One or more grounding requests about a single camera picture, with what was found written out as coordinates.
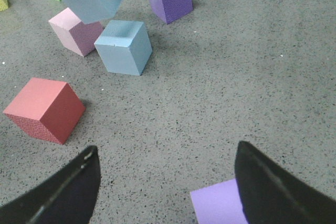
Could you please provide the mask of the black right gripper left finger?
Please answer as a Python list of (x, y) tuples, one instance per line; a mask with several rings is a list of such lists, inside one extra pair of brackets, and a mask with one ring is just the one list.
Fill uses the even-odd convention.
[(60, 171), (1, 207), (1, 223), (89, 223), (101, 174), (98, 149), (88, 146)]

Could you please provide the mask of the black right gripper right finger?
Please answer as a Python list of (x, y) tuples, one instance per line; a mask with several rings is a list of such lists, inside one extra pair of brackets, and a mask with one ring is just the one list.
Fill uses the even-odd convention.
[(246, 141), (238, 143), (235, 176), (248, 223), (335, 223), (335, 200)]

